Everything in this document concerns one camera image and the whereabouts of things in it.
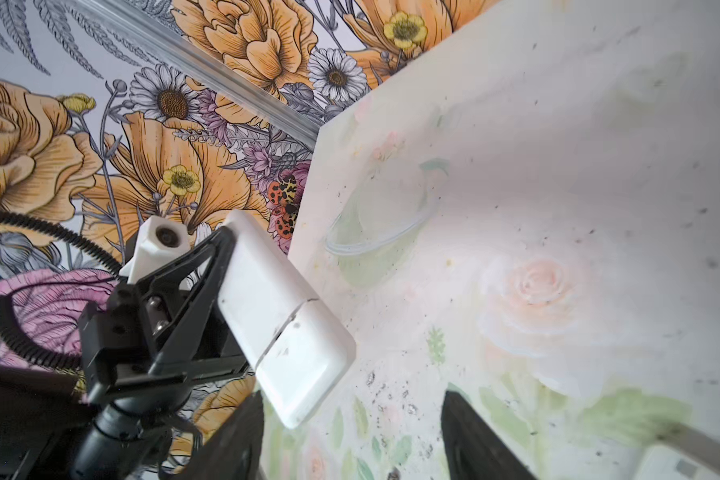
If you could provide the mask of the black yellow screwdriver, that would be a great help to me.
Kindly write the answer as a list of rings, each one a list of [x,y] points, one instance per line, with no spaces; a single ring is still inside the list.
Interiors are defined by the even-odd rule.
[[[720,475],[720,441],[679,423],[668,425],[655,438],[686,456],[698,460]]]

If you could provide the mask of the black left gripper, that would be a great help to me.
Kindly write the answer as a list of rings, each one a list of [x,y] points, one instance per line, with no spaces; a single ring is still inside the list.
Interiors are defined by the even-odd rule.
[[[236,246],[221,227],[136,284],[119,284],[79,319],[88,399],[154,399],[243,376],[249,362],[218,307]]]

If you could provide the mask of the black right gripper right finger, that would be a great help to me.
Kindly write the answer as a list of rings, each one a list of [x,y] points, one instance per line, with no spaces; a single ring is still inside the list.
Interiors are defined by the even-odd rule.
[[[465,397],[456,391],[445,392],[441,430],[451,479],[535,479]]]

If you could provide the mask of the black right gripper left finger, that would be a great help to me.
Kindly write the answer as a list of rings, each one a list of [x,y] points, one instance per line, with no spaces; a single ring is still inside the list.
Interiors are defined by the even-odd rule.
[[[259,474],[264,434],[260,391],[247,397],[215,432],[177,479],[254,480]]]

